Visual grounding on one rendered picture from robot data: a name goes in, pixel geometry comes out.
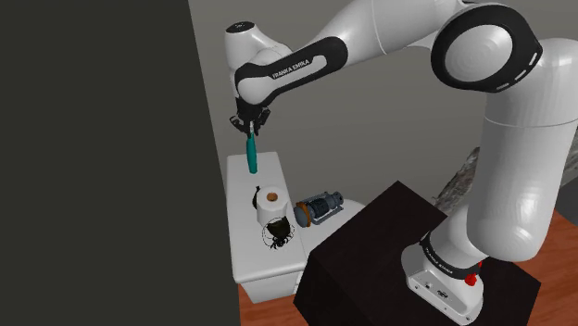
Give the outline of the teal pen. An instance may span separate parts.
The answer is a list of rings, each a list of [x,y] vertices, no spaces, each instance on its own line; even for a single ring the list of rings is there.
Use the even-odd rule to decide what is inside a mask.
[[[248,170],[251,174],[256,174],[258,172],[258,152],[256,148],[255,134],[252,132],[247,136],[245,150]]]

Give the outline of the white toilet paper roll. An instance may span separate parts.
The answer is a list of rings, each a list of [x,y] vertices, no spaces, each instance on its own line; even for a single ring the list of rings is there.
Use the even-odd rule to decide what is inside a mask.
[[[257,192],[257,220],[261,226],[266,226],[276,218],[286,215],[289,204],[288,193],[274,185],[261,187]]]

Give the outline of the black wiry object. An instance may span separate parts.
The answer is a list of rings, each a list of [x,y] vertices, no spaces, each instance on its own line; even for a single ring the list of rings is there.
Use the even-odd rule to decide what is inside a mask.
[[[295,234],[295,227],[286,217],[274,218],[262,228],[263,243],[270,250],[278,250],[287,245]]]

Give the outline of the dark robot stand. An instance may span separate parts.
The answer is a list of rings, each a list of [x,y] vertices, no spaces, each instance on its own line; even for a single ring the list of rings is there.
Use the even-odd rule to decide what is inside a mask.
[[[401,264],[444,219],[393,183],[309,254],[294,299],[308,326],[458,326],[408,289]]]

